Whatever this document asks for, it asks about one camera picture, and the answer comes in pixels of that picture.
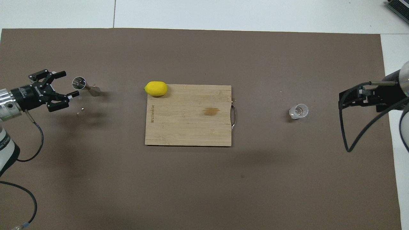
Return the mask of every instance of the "brown table surface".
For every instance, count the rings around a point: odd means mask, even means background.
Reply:
[[[38,201],[30,229],[400,229],[388,118],[344,149],[338,93],[384,77],[380,36],[171,29],[4,29],[1,88],[65,70],[103,91],[31,111],[44,148],[1,180]],[[232,85],[232,147],[144,145],[149,81]],[[301,120],[288,109],[309,106]],[[349,142],[376,115],[345,111]],[[29,158],[28,118],[2,124]],[[27,221],[30,197],[1,185],[0,229]]]

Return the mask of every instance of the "yellow lemon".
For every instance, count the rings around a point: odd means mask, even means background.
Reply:
[[[150,81],[144,89],[149,95],[162,96],[168,91],[168,86],[163,81]]]

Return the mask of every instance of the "black cable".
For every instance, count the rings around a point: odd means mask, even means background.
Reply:
[[[31,219],[28,221],[28,223],[31,223],[31,221],[34,220],[34,217],[36,217],[36,213],[37,213],[37,201],[36,201],[36,198],[34,197],[34,195],[33,195],[28,189],[26,189],[26,188],[24,188],[24,187],[21,187],[21,186],[19,186],[19,185],[10,183],[10,182],[0,181],[0,184],[5,184],[5,185],[14,186],[14,187],[16,187],[16,188],[19,188],[19,189],[25,191],[26,193],[28,193],[28,194],[31,196],[31,198],[33,199],[33,202],[34,202],[34,212],[33,212],[33,215],[31,216]]]
[[[400,119],[399,119],[399,135],[400,135],[400,138],[402,139],[403,145],[404,145],[405,148],[406,148],[406,151],[409,152],[409,147],[408,147],[408,145],[406,144],[406,141],[403,139],[402,130],[401,130],[402,119],[403,119],[403,117],[404,117],[408,112],[409,112],[409,104],[407,104],[407,105],[405,106],[405,108],[403,109],[402,115],[400,116]]]
[[[387,114],[389,111],[398,108],[399,106],[408,103],[409,102],[409,97],[406,97],[398,102],[396,102],[395,104],[391,105],[389,108],[387,108],[386,110],[380,112],[376,117],[374,117],[362,130],[361,132],[358,134],[358,136],[355,138],[354,142],[352,143],[351,147],[348,147],[348,144],[346,142],[346,137],[345,137],[345,130],[344,130],[344,121],[342,118],[342,106],[345,102],[346,97],[354,90],[356,90],[357,88],[361,87],[361,86],[366,86],[366,85],[371,85],[372,83],[369,82],[364,82],[361,83],[357,86],[354,86],[352,88],[350,88],[349,90],[347,90],[344,95],[342,96],[342,98],[339,100],[339,104],[338,104],[338,108],[339,108],[339,121],[341,123],[341,132],[342,132],[342,139],[344,141],[344,146],[347,152],[351,152],[355,145],[358,143],[359,139],[361,139],[361,137],[363,136],[363,134],[376,122],[378,121],[383,115]]]
[[[29,158],[29,159],[27,159],[27,160],[19,160],[19,159],[17,159],[17,161],[19,161],[19,162],[27,162],[27,161],[31,161],[32,159],[34,159],[34,158],[40,153],[41,149],[43,148],[43,144],[44,144],[44,134],[43,134],[43,131],[41,130],[40,126],[34,121],[34,119],[31,117],[31,115],[28,113],[28,111],[25,110],[25,112],[26,112],[27,116],[30,118],[31,122],[32,122],[35,126],[37,126],[38,130],[40,131],[40,134],[41,134],[41,144],[40,144],[40,147],[38,148],[36,154],[34,154],[34,156],[32,156],[31,158]]]

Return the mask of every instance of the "clear plastic cup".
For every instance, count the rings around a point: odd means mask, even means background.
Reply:
[[[304,104],[298,104],[292,107],[288,112],[292,119],[303,118],[306,117],[308,114],[308,106]]]

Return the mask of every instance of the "cutting board handle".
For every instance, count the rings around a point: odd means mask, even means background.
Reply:
[[[233,130],[234,125],[236,124],[236,117],[237,117],[236,107],[234,106],[233,101],[231,101],[231,108],[232,108],[233,111],[234,111],[234,121],[233,121],[233,123],[231,124],[231,130]]]

